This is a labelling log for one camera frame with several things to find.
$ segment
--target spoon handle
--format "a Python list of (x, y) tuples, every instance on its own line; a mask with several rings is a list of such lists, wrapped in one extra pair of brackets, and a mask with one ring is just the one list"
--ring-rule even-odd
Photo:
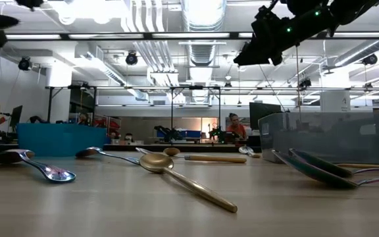
[(119, 157), (119, 156), (116, 156), (116, 155), (111, 155), (111, 154), (105, 153), (104, 151), (99, 151), (99, 153), (102, 154), (102, 155), (109, 156), (109, 157), (115, 157), (115, 158), (123, 159), (125, 161), (129, 161), (129, 162), (131, 162), (133, 164), (139, 165), (139, 159), (137, 159), (137, 158), (133, 158), (133, 157)]
[(353, 174), (359, 174), (362, 172), (369, 172), (369, 171), (379, 171), (379, 168), (360, 169), (357, 171), (353, 171)]
[(366, 179), (366, 180), (356, 181), (357, 185), (372, 184), (375, 182), (379, 182), (379, 178), (370, 178), (370, 179)]
[(359, 169), (379, 168), (379, 165), (368, 165), (368, 164), (337, 164), (337, 166), (348, 167), (348, 168), (359, 168)]
[(201, 197), (213, 202), (216, 205), (225, 208), (226, 210), (235, 213), (238, 207), (231, 203), (230, 201), (220, 197), (216, 192), (204, 187), (203, 185), (197, 183), (194, 180), (190, 180), (184, 175), (177, 173), (169, 168), (163, 168), (164, 172), (171, 175), (175, 180), (183, 184), (185, 187), (189, 188), (191, 191), (199, 194)]
[(23, 158), (23, 161), (26, 162), (27, 164), (29, 164), (29, 165), (31, 165), (31, 166), (37, 168), (37, 169), (43, 170), (43, 171), (46, 169), (46, 167), (48, 167), (48, 166), (45, 165), (45, 164), (39, 163), (39, 162), (37, 162), (37, 161), (32, 161), (32, 160), (29, 159), (29, 158), (26, 158), (26, 159)]
[(231, 163), (245, 163), (247, 159), (239, 157), (215, 157), (208, 155), (185, 155), (185, 160), (187, 161), (222, 161)]

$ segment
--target spoon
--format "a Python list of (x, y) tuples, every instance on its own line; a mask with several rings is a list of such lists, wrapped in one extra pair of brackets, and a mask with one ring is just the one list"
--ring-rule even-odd
[[(143, 154), (155, 154), (152, 151), (136, 147), (136, 150)], [(177, 158), (184, 158), (187, 161), (221, 161), (221, 162), (231, 162), (231, 163), (245, 163), (247, 159), (239, 157), (215, 157), (207, 155), (185, 155), (185, 156), (175, 156)]]
[(146, 154), (140, 158), (139, 163), (143, 168), (150, 172), (158, 174), (167, 173), (171, 175), (171, 177), (183, 184), (185, 187), (189, 188), (191, 191), (230, 212), (235, 213), (238, 210), (238, 207), (235, 204), (229, 202), (223, 197), (220, 197), (214, 191), (204, 187), (194, 180), (186, 178), (182, 174), (173, 171), (172, 168), (174, 167), (174, 161), (169, 156), (155, 153)]
[(254, 150), (252, 148), (250, 148), (250, 147), (247, 147), (246, 145), (245, 146), (241, 146), (239, 148), (239, 151), (240, 151), (240, 153), (246, 154), (246, 155), (248, 155), (248, 156), (250, 156), (252, 158), (260, 158), (261, 157), (260, 154), (254, 153)]
[(292, 154), (294, 154), (301, 161), (305, 161), (309, 163), (310, 165), (313, 165), (317, 168), (320, 168), (324, 171), (330, 172), (332, 174), (335, 174), (343, 178), (349, 178), (349, 177), (352, 177), (354, 174), (359, 174), (362, 172), (379, 171), (379, 168), (371, 168), (371, 169), (360, 169), (360, 170), (352, 172), (347, 169), (343, 169), (333, 163), (327, 162), (323, 159), (310, 155), (304, 151), (298, 151), (293, 148), (289, 149), (289, 151), (292, 152)]
[(109, 157), (115, 157), (115, 158), (123, 159), (125, 161), (129, 161), (133, 164), (139, 165), (139, 161), (137, 158), (120, 157), (120, 156), (116, 156), (116, 155), (111, 155), (111, 154), (105, 153), (104, 151), (102, 151), (102, 149), (100, 149), (98, 147), (88, 147), (82, 151), (79, 151), (76, 153), (76, 157), (88, 157), (90, 155), (95, 155), (95, 154), (101, 154), (101, 155), (106, 155)]
[(30, 160), (29, 158), (33, 156), (34, 152), (30, 150), (10, 149), (0, 153), (0, 164), (12, 164), (24, 161), (38, 169), (48, 181), (56, 183), (72, 182), (76, 179), (76, 175), (73, 172)]
[(310, 165), (306, 162), (302, 162), (294, 157), (290, 157), (289, 155), (280, 153), (279, 151), (272, 150), (272, 152), (273, 154), (275, 154), (275, 156), (279, 157), (279, 159), (281, 159), (283, 162), (285, 162), (285, 164), (289, 165), (290, 167), (303, 173), (309, 178), (315, 179), (319, 182), (323, 182), (334, 188), (354, 189), (354, 188), (358, 188), (360, 185), (363, 185), (363, 184), (371, 184), (374, 182), (379, 182), (379, 178), (372, 178), (372, 179), (352, 182), (350, 180), (347, 180), (345, 178), (342, 178), (340, 176), (334, 175), (330, 172), (317, 168), (313, 165)]

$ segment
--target wooden handle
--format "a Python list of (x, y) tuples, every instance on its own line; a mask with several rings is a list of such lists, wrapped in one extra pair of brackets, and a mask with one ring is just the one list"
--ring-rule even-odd
[(188, 161), (222, 161), (222, 162), (232, 162), (232, 163), (245, 163), (247, 159), (236, 158), (236, 157), (215, 157), (208, 155), (186, 155), (185, 160)]
[(349, 167), (349, 168), (359, 168), (359, 169), (379, 168), (379, 165), (368, 165), (368, 164), (338, 164), (338, 166)]

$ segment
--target person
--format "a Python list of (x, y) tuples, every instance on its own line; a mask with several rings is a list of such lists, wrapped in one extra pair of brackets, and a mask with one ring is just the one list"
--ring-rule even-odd
[(240, 118), (236, 114), (230, 113), (229, 119), (232, 122), (232, 124), (226, 128), (226, 131), (235, 132), (237, 135), (240, 136), (241, 139), (246, 140), (247, 132), (245, 131), (245, 128), (243, 127), (243, 125), (240, 124)]
[(89, 115), (81, 112), (78, 116), (78, 124), (89, 125)]

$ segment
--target desk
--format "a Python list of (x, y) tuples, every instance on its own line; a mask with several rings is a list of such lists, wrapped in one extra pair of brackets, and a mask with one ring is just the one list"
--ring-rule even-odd
[(332, 190), (262, 159), (242, 165), (175, 159), (174, 170), (234, 202), (233, 214), (168, 176), (95, 157), (39, 159), (75, 172), (71, 184), (49, 184), (23, 164), (0, 167), (0, 237), (379, 236), (379, 183)]

